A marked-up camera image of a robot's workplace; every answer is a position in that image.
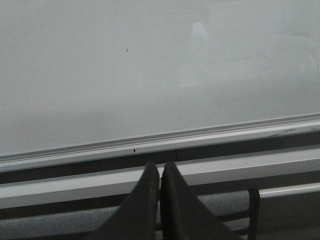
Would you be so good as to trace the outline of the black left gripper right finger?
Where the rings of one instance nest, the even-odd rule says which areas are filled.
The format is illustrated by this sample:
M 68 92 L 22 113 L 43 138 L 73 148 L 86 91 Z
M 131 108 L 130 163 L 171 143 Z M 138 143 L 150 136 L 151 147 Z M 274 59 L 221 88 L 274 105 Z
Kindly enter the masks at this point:
M 189 188 L 173 162 L 165 164 L 160 189 L 164 240 L 239 240 Z

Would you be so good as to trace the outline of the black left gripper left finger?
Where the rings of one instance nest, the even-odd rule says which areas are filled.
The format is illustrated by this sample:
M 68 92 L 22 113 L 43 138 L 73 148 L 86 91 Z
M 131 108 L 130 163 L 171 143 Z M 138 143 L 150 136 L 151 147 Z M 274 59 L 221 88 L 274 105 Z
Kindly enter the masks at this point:
M 158 209 L 159 171 L 147 163 L 132 192 L 88 240 L 154 240 Z

